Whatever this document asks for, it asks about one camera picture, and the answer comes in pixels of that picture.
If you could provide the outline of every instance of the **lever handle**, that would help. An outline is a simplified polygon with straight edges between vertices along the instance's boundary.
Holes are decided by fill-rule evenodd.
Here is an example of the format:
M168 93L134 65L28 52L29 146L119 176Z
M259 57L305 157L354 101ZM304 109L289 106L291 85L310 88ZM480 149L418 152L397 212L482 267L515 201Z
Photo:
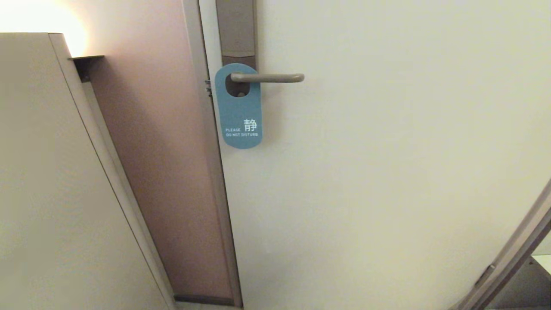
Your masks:
M231 80L238 83L298 83L304 81L304 74L244 74L232 73Z

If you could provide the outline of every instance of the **blue door hanger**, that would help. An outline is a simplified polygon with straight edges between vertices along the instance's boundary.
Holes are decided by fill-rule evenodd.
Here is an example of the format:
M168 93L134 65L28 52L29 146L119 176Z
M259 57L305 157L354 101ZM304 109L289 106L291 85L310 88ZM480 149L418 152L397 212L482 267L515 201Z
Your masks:
M240 149L252 148L262 141L260 83L248 83L249 92L243 97L235 97L237 94L230 94L232 91L226 87L226 80L232 73L257 72L247 65L231 63L216 73L214 83L222 136L230 146Z

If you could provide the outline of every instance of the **pink wall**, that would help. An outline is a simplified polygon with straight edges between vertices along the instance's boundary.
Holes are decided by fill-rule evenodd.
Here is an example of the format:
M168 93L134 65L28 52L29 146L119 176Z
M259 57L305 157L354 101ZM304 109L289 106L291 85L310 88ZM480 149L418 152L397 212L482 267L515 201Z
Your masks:
M209 176L214 117L199 104L182 3L61 2L87 32L84 54L106 55L92 83L175 293L232 298Z

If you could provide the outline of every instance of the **glowing light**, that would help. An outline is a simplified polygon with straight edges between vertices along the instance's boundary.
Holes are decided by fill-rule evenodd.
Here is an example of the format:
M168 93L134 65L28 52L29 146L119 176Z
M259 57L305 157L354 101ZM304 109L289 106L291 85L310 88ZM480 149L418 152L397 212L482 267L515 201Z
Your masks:
M87 43L80 21L52 0L0 0L0 32L62 33L73 57L83 56Z

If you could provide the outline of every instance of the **door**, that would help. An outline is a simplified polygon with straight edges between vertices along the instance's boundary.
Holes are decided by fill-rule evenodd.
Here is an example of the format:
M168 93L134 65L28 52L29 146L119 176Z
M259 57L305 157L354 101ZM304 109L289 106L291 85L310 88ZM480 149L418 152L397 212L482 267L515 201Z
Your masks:
M169 309L80 118L58 36L0 34L0 308Z
M225 30L200 4L214 79ZM451 307L551 176L549 1L254 10L259 73L306 79L261 85L258 146L219 126L245 309Z

